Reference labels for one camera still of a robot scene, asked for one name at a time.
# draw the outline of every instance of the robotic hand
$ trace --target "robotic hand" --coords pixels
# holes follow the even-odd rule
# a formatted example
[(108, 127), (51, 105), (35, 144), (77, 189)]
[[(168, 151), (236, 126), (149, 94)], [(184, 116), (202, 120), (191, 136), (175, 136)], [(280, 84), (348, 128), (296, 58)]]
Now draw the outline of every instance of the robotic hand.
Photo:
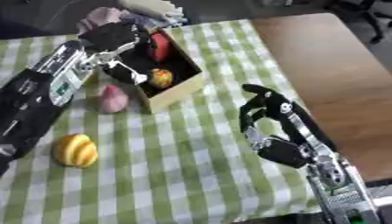
[[(383, 223), (356, 168), (336, 152), (331, 139), (301, 106), (266, 87), (242, 87), (256, 94), (240, 110), (241, 132), (252, 150), (282, 165), (306, 166), (307, 180), (326, 223)], [(252, 109), (259, 110), (252, 114)], [(259, 133), (254, 122), (263, 117), (280, 122), (289, 139)]]
[(0, 89), (0, 177), (9, 162), (26, 155), (50, 129), (97, 67), (125, 83), (137, 85), (148, 80), (119, 57), (152, 45), (142, 27), (124, 22), (105, 24), (79, 38), (60, 45)]

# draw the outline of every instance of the tablecloth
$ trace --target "tablecloth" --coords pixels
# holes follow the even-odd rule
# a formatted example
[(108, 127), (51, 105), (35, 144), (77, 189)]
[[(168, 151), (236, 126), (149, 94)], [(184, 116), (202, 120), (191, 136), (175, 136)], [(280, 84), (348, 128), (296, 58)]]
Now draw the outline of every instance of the tablecloth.
[[(201, 67), (205, 86), (154, 115), (141, 113), (132, 95), (126, 111), (105, 115), (96, 98), (113, 80), (93, 76), (35, 149), (0, 179), (0, 223), (220, 223), (314, 204), (304, 171), (259, 158), (239, 131), (239, 107), (252, 96), (241, 84), (299, 100), (251, 23), (167, 31)], [(1, 83), (68, 39), (74, 37), (1, 42)], [(282, 135), (275, 122), (258, 126)], [(68, 133), (86, 133), (97, 143), (93, 166), (53, 162), (53, 141)]]

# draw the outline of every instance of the fake fruit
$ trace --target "fake fruit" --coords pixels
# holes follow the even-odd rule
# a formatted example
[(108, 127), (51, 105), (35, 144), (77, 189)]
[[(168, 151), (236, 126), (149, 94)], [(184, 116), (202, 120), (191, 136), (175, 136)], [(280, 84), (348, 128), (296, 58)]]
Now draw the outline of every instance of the fake fruit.
[(113, 85), (106, 86), (101, 96), (101, 109), (105, 113), (115, 113), (125, 109), (128, 105), (128, 96)]
[(172, 73), (168, 70), (154, 68), (149, 83), (156, 88), (168, 88), (172, 84)]
[(84, 134), (63, 136), (54, 146), (54, 158), (63, 165), (85, 168), (98, 158), (95, 143)]
[(156, 32), (151, 35), (152, 39), (155, 41), (156, 48), (150, 49), (150, 54), (152, 58), (157, 61), (163, 61), (167, 58), (170, 52), (170, 41), (162, 33)]

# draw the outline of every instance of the yellow fruit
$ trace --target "yellow fruit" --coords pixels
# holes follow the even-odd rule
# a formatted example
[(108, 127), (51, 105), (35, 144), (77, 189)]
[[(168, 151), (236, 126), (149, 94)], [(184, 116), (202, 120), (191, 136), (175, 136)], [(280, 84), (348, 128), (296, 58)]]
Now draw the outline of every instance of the yellow fruit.
[(95, 143), (84, 134), (63, 136), (54, 146), (54, 158), (63, 165), (90, 166), (98, 158)]
[(168, 88), (172, 84), (172, 79), (170, 71), (154, 68), (149, 83), (156, 88)]

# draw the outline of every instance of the open box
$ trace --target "open box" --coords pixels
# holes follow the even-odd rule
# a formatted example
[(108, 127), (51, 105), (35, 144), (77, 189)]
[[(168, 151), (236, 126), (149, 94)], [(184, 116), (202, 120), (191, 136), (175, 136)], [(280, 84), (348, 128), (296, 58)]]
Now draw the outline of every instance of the open box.
[(165, 89), (153, 87), (148, 82), (136, 86), (142, 103), (150, 113), (155, 113), (174, 102), (190, 97), (191, 93), (203, 86), (200, 68), (166, 32), (160, 29), (156, 32), (160, 32), (170, 41), (171, 50), (165, 60), (156, 62), (145, 49), (137, 53), (122, 55), (122, 61), (140, 74), (147, 74), (153, 68), (160, 68), (171, 71), (173, 75), (172, 84)]

